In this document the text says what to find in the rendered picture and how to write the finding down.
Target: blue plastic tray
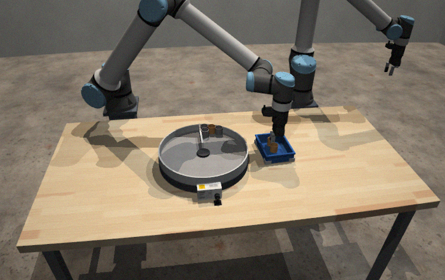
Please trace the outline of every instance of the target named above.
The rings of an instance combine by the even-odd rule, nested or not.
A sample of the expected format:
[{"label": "blue plastic tray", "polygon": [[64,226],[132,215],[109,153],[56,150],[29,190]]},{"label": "blue plastic tray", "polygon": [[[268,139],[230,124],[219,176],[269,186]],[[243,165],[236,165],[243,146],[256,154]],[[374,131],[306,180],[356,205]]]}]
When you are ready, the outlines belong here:
[{"label": "blue plastic tray", "polygon": [[267,146],[267,138],[271,133],[256,134],[255,144],[264,158],[265,164],[274,164],[278,162],[288,162],[295,160],[295,151],[286,139],[286,136],[276,136],[275,142],[278,143],[278,152],[271,153]]}]

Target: cylinder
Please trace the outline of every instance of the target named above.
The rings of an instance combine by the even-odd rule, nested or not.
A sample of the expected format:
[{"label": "cylinder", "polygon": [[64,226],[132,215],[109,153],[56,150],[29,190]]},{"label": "cylinder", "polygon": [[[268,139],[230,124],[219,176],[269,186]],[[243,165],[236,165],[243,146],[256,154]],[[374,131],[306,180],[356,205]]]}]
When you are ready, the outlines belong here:
[{"label": "cylinder", "polygon": [[208,128],[201,128],[202,131],[202,138],[209,138],[209,129]]},{"label": "cylinder", "polygon": [[214,124],[210,124],[207,126],[209,129],[209,134],[215,134],[215,125]]},{"label": "cylinder", "polygon": [[278,143],[276,142],[272,142],[271,145],[269,146],[269,151],[272,152],[273,154],[278,152]]},{"label": "cylinder", "polygon": [[223,126],[222,125],[216,125],[215,126],[215,136],[216,137],[223,137]]}]

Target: gray wall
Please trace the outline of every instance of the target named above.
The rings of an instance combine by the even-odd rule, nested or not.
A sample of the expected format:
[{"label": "gray wall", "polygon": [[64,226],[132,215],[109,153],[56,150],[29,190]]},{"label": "gray wall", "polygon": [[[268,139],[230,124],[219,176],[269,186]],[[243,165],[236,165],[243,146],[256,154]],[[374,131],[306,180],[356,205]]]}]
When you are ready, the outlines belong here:
[{"label": "gray wall", "polygon": [[[135,16],[139,2],[0,0],[0,57],[112,50]],[[415,18],[412,42],[445,45],[445,1],[375,2],[392,17]],[[295,42],[300,0],[191,3],[243,44]],[[384,41],[388,40],[347,1],[321,0],[315,43]],[[168,16],[145,48],[189,45],[210,43],[181,20]]]}]

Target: brown cylinder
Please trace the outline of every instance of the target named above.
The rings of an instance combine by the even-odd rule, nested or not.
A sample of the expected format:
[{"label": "brown cylinder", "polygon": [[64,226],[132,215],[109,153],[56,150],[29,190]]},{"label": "brown cylinder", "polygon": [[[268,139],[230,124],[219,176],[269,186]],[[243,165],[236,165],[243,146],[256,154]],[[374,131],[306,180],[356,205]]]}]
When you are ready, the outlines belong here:
[{"label": "brown cylinder", "polygon": [[215,125],[214,124],[210,124],[207,126],[209,128],[209,134],[215,134]]},{"label": "brown cylinder", "polygon": [[278,143],[276,142],[272,142],[271,145],[269,146],[269,150],[274,154],[278,152]]}]

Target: white control box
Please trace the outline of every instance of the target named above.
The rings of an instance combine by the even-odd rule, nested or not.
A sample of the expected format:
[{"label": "white control box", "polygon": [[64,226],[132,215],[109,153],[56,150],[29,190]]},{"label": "white control box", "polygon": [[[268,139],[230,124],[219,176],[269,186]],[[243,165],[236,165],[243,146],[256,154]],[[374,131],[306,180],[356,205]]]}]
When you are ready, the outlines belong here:
[{"label": "white control box", "polygon": [[219,194],[220,199],[223,197],[223,185],[221,182],[198,184],[197,197],[198,200],[215,200],[215,194]]}]

